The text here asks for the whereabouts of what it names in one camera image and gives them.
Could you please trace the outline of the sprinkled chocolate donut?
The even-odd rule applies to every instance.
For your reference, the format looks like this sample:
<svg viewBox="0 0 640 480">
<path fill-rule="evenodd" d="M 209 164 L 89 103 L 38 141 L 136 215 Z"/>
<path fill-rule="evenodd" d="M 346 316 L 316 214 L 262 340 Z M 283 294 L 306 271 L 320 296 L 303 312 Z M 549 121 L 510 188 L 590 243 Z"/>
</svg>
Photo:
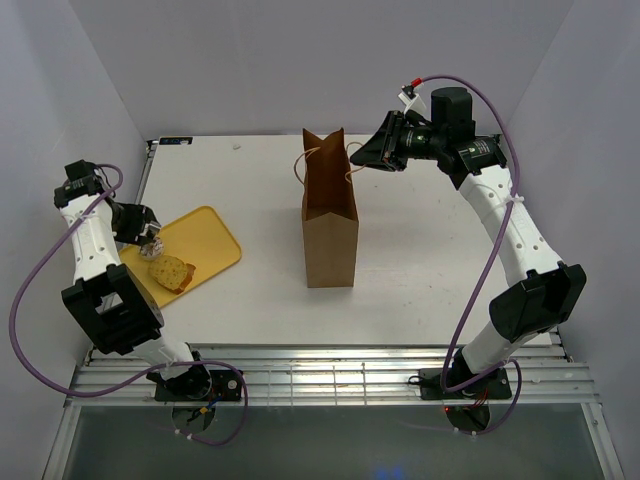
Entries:
<svg viewBox="0 0 640 480">
<path fill-rule="evenodd" d="M 139 247 L 139 256 L 145 261 L 154 261 L 165 252 L 164 243 L 161 238 L 156 237 L 153 241 Z"/>
</svg>

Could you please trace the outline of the brown paper bag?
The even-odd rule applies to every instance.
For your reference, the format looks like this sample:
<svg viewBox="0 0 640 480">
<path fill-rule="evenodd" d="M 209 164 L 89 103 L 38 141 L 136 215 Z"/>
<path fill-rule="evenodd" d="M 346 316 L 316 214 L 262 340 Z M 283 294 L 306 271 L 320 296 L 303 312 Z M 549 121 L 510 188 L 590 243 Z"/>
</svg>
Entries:
<svg viewBox="0 0 640 480">
<path fill-rule="evenodd" d="M 324 138 L 304 129 L 301 224 L 309 288 L 354 286 L 359 218 L 342 129 Z"/>
</svg>

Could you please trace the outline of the metal serving tongs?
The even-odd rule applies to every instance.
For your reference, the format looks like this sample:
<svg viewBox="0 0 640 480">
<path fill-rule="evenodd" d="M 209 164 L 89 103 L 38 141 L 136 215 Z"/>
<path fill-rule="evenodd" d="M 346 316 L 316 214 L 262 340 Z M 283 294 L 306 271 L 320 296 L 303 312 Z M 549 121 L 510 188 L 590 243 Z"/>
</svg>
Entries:
<svg viewBox="0 0 640 480">
<path fill-rule="evenodd" d="M 160 229 L 161 225 L 156 221 L 145 223 L 139 235 L 140 245 L 153 244 L 156 241 Z"/>
</svg>

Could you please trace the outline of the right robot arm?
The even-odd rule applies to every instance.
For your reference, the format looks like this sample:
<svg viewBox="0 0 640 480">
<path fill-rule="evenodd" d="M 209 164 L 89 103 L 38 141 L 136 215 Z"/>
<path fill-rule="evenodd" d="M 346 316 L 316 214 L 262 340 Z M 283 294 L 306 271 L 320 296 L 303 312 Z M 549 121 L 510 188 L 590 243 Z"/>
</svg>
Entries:
<svg viewBox="0 0 640 480">
<path fill-rule="evenodd" d="M 516 193 L 516 170 L 500 146 L 506 136 L 477 135 L 469 91 L 439 88 L 426 105 L 415 89 L 402 88 L 403 110 L 388 112 L 350 162 L 385 172 L 401 172 L 411 160 L 436 162 L 492 241 L 488 261 L 501 263 L 507 289 L 490 302 L 481 332 L 463 347 L 451 345 L 442 372 L 427 382 L 442 394 L 474 397 L 517 349 L 568 319 L 586 273 L 543 238 Z"/>
</svg>

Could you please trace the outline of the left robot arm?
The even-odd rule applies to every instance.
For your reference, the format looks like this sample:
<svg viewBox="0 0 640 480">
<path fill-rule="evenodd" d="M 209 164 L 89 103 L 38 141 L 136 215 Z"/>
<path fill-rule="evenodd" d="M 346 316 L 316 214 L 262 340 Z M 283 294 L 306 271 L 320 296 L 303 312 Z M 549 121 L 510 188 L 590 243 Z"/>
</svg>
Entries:
<svg viewBox="0 0 640 480">
<path fill-rule="evenodd" d="M 65 167 L 54 205 L 72 231 L 73 283 L 61 293 L 76 322 L 104 354 L 134 354 L 156 371 L 147 377 L 180 398 L 199 400 L 212 376 L 185 342 L 164 335 L 164 319 L 148 288 L 119 257 L 119 244 L 156 246 L 160 224 L 147 206 L 119 203 L 108 193 L 98 165 Z"/>
</svg>

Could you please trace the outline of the yellow bread slice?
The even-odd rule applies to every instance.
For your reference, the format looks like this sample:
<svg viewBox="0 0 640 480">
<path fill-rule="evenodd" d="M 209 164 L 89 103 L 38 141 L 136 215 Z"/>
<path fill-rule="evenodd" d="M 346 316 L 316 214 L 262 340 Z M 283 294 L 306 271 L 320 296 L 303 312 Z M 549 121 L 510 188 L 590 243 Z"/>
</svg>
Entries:
<svg viewBox="0 0 640 480">
<path fill-rule="evenodd" d="M 151 278 L 167 291 L 180 294 L 193 280 L 196 267 L 190 263 L 169 255 L 153 260 L 148 273 Z"/>
</svg>

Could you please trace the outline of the yellow plastic tray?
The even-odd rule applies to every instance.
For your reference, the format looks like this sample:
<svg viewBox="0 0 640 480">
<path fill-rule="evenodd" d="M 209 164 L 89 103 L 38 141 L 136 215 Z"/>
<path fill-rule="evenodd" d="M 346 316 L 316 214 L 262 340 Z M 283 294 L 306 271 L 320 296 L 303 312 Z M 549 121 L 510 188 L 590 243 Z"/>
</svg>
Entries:
<svg viewBox="0 0 640 480">
<path fill-rule="evenodd" d="M 119 255 L 160 308 L 237 264 L 242 258 L 240 244 L 211 206 L 201 206 L 166 224 L 159 232 L 159 238 L 164 244 L 165 254 L 195 266 L 193 279 L 181 294 L 170 293 L 152 279 L 148 273 L 150 261 L 139 254 L 137 246 L 127 246 Z"/>
</svg>

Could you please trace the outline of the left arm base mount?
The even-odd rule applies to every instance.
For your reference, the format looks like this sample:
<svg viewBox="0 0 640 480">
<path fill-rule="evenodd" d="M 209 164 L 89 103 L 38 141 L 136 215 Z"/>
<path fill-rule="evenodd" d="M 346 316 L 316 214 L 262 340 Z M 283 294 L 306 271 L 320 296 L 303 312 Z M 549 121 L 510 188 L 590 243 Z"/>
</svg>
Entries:
<svg viewBox="0 0 640 480">
<path fill-rule="evenodd" d="M 153 399 L 158 402 L 210 402 L 212 400 L 238 402 L 243 397 L 241 382 L 230 370 L 209 369 L 211 385 L 202 396 L 186 396 L 170 392 L 164 386 L 157 385 Z"/>
</svg>

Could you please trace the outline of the aluminium frame rail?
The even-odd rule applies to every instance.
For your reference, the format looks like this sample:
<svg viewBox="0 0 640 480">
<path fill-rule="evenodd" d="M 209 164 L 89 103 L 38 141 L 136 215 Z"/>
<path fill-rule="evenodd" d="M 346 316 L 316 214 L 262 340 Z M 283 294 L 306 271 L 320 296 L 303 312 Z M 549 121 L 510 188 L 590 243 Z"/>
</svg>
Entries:
<svg viewBox="0 0 640 480">
<path fill-rule="evenodd" d="M 420 404 L 408 379 L 442 367 L 436 347 L 201 346 L 205 359 L 244 374 L 252 406 L 412 406 Z M 559 344 L 525 346 L 507 369 L 522 404 L 582 404 L 599 400 L 585 363 L 571 362 Z"/>
</svg>

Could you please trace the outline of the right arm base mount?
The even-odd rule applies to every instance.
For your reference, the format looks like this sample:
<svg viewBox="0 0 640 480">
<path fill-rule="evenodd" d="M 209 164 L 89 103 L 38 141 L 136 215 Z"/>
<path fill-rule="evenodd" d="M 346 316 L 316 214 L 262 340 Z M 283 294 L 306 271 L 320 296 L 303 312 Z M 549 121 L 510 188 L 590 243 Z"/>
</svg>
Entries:
<svg viewBox="0 0 640 480">
<path fill-rule="evenodd" d="M 454 386 L 461 383 L 459 379 L 449 372 L 447 376 L 447 391 L 441 388 L 441 371 L 438 369 L 420 369 L 417 374 L 411 375 L 407 384 L 419 389 L 422 400 L 508 400 L 512 397 L 509 380 L 504 368 L 489 374 L 460 390 L 453 390 Z"/>
</svg>

